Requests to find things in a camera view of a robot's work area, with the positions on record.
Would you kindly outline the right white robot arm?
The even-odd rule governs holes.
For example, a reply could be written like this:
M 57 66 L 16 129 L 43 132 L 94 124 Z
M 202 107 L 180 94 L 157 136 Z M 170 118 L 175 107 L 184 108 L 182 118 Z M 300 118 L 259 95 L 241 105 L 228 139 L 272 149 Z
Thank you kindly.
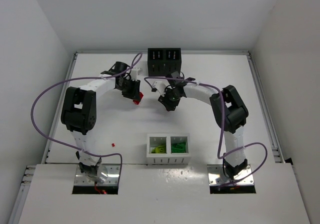
M 211 106 L 226 148 L 226 152 L 222 154 L 220 140 L 217 157 L 223 161 L 226 176 L 234 179 L 248 165 L 244 152 L 243 131 L 249 113 L 237 89 L 228 85 L 219 90 L 196 82 L 194 78 L 183 79 L 178 72 L 167 75 L 165 79 L 168 81 L 167 85 L 163 81 L 155 81 L 152 91 L 160 93 L 158 101 L 167 111 L 174 111 L 181 98 L 196 99 Z

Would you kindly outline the white two-compartment container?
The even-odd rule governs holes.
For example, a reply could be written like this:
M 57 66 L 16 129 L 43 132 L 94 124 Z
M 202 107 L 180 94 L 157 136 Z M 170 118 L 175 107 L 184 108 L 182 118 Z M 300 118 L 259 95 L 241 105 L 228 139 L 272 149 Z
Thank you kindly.
M 147 135 L 147 164 L 188 164 L 191 160 L 191 152 L 189 149 L 190 136 L 186 133 L 155 133 Z M 175 143 L 185 143 L 186 153 L 172 153 L 171 145 Z M 152 151 L 157 146 L 166 146 L 166 153 L 156 154 Z

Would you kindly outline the lime lego brick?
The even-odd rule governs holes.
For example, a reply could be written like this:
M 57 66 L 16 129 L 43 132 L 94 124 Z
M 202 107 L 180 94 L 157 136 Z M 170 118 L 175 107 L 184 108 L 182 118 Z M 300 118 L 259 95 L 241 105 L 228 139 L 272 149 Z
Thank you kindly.
M 159 146 L 157 150 L 159 153 L 166 153 L 166 146 Z
M 162 145 L 162 146 L 157 146 L 154 148 L 153 150 L 153 153 L 156 153 L 156 154 L 162 154 L 162 153 L 166 153 L 166 146 L 165 145 Z

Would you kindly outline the lime lego brick top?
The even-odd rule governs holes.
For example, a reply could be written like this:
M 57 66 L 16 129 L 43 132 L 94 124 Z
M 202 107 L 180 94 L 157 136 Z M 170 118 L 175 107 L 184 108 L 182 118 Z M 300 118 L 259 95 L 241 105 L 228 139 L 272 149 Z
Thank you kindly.
M 162 146 L 157 146 L 154 148 L 153 150 L 153 153 L 156 153 L 156 154 L 162 154 L 162 153 L 166 153 L 166 146 L 165 145 L 162 145 Z

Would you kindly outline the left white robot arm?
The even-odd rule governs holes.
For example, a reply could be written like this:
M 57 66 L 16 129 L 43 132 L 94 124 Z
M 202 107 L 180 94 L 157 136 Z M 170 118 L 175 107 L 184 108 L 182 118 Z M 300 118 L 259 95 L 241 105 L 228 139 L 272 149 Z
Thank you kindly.
M 71 132 L 82 173 L 91 179 L 100 178 L 102 158 L 94 156 L 95 139 L 93 128 L 97 122 L 97 102 L 100 97 L 112 90 L 119 90 L 123 97 L 139 104 L 142 99 L 138 75 L 140 68 L 116 62 L 108 71 L 80 87 L 68 87 L 65 92 L 61 122 Z

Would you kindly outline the dark green lego brick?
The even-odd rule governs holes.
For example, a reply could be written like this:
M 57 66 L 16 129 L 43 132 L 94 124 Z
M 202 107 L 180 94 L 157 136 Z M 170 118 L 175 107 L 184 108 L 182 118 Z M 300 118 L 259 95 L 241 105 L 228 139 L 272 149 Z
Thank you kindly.
M 175 143 L 171 145 L 172 153 L 186 153 L 185 143 Z

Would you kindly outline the red long lego brick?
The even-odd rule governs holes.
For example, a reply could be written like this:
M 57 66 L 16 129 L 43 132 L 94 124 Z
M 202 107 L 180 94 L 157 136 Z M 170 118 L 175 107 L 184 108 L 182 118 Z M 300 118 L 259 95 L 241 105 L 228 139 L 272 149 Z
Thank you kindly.
M 142 100 L 142 98 L 143 98 L 143 93 L 142 92 L 139 92 L 139 96 L 137 97 L 137 98 L 135 98 L 135 99 L 133 99 L 133 103 L 135 104 L 135 105 L 139 105 L 140 104 L 140 102 L 141 102 L 141 100 Z

